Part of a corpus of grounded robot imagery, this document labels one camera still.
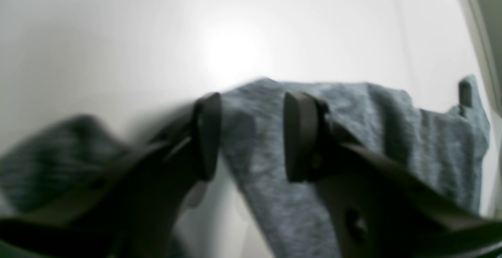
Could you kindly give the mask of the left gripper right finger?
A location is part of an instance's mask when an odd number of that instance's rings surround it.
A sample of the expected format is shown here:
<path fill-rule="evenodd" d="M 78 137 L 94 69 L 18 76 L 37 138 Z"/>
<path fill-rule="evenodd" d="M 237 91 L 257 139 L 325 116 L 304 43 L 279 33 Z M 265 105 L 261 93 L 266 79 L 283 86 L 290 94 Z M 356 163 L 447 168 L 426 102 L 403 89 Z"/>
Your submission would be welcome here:
<path fill-rule="evenodd" d="M 285 171 L 325 205 L 344 258 L 498 258 L 501 222 L 468 212 L 365 148 L 303 92 L 283 102 Z"/>

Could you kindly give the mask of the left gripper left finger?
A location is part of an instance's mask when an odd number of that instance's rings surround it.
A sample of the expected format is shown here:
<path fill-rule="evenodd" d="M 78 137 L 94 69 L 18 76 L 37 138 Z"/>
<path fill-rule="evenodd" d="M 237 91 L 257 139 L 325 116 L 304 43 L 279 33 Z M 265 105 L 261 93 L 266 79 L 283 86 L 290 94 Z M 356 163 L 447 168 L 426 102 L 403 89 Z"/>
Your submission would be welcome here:
<path fill-rule="evenodd" d="M 183 202 L 215 176 L 219 93 L 128 147 L 79 115 L 1 157 L 2 258 L 165 258 Z"/>

